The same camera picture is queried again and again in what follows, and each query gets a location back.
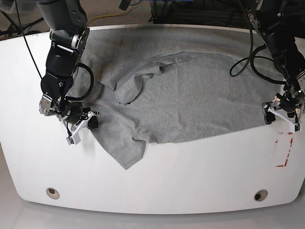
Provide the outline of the table grommet hole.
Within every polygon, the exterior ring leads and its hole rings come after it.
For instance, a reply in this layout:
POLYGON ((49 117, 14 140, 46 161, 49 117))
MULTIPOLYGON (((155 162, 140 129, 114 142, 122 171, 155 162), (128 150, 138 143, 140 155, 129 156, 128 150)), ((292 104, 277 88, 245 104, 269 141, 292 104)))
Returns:
POLYGON ((268 191, 265 189, 259 190, 254 195, 254 200, 257 202, 264 201, 268 196, 268 191))
POLYGON ((51 199, 54 199, 54 200, 57 200, 60 198, 59 192, 56 189, 51 188, 51 187, 46 189, 46 194, 48 197, 50 197, 51 199))

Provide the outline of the left table grommet hole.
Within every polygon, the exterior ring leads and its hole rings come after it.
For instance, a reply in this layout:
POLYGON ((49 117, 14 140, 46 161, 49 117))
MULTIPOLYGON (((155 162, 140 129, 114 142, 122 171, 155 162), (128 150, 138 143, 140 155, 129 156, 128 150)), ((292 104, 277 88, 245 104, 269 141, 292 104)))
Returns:
POLYGON ((46 189, 46 194, 48 197, 50 197, 51 199, 54 199, 54 200, 57 200, 60 198, 59 192, 56 189, 51 188, 51 187, 46 189))

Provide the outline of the right table grommet hole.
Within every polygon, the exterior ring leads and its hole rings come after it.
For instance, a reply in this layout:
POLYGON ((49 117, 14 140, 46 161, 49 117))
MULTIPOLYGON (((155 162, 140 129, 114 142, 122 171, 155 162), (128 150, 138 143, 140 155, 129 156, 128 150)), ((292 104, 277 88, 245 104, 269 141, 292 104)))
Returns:
POLYGON ((268 196, 268 191, 265 189, 259 190, 254 195, 254 200, 257 202, 264 201, 268 196))

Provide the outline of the grey T-shirt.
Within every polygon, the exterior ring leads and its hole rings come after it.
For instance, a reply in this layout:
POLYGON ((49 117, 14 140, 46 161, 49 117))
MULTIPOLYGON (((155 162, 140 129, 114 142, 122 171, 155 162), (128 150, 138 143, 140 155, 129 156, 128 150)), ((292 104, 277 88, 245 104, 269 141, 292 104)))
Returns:
POLYGON ((264 124, 261 104, 281 86, 250 67, 249 34, 238 31, 138 27, 91 31, 81 57, 94 74, 84 105, 98 111, 92 131, 124 169, 142 159, 147 143, 179 143, 264 124))

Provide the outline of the red tape marking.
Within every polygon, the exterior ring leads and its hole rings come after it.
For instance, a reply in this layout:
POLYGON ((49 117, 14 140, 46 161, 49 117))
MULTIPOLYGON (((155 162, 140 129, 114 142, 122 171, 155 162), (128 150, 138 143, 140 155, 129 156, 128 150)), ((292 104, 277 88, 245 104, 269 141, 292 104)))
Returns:
POLYGON ((293 143, 292 132, 279 132, 274 144, 273 165, 275 167, 285 167, 290 156, 293 143))

